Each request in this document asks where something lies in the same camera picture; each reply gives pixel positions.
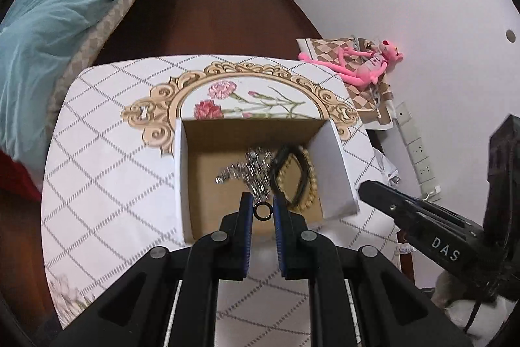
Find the ornate gold frame pattern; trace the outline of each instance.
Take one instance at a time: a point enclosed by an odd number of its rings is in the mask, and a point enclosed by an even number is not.
[[[292,75],[281,66],[212,62],[203,71],[187,71],[171,77],[150,90],[150,96],[135,101],[121,112],[123,121],[142,129],[142,141],[159,148],[161,154],[172,153],[175,121],[186,97],[201,85],[223,77],[259,77],[279,81],[304,93],[318,108],[321,118],[332,118],[341,140],[350,138],[350,129],[359,119],[356,109],[338,100],[330,90],[323,89],[308,78]]]

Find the red fabric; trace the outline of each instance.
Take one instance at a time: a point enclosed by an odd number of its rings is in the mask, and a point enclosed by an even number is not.
[[[24,199],[40,202],[42,194],[33,184],[25,167],[0,151],[0,188]]]

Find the diamond patterned tablecloth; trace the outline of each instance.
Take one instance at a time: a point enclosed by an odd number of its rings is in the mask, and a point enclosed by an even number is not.
[[[174,158],[146,146],[121,112],[170,77],[214,61],[280,66],[352,105],[332,71],[302,62],[226,55],[146,58],[83,71],[69,89],[51,140],[42,195],[42,245],[49,288],[63,326],[152,247],[184,247],[173,208]],[[381,179],[358,119],[343,142],[355,186]],[[396,227],[365,203],[355,216],[317,230],[337,245],[377,247],[398,266]],[[310,345],[306,281],[285,281],[273,241],[253,241],[249,275],[222,281],[216,345]]]

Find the pink panther plush toy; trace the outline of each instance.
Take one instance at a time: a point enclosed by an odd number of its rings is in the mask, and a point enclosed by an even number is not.
[[[360,90],[365,90],[369,84],[378,83],[379,76],[385,72],[389,65],[395,65],[403,58],[402,53],[388,40],[381,42],[379,50],[380,52],[358,52],[351,47],[347,47],[346,49],[339,47],[337,50],[337,58],[340,61],[340,66],[331,62],[312,60],[306,53],[300,53],[298,59],[311,64],[324,65],[336,71],[337,75],[345,83],[352,84]],[[368,58],[368,60],[360,65],[357,70],[351,71],[347,68],[345,55]]]

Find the teal comforter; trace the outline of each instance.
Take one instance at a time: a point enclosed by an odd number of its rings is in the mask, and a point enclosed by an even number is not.
[[[47,103],[89,30],[116,0],[15,0],[0,24],[0,149],[42,176]]]

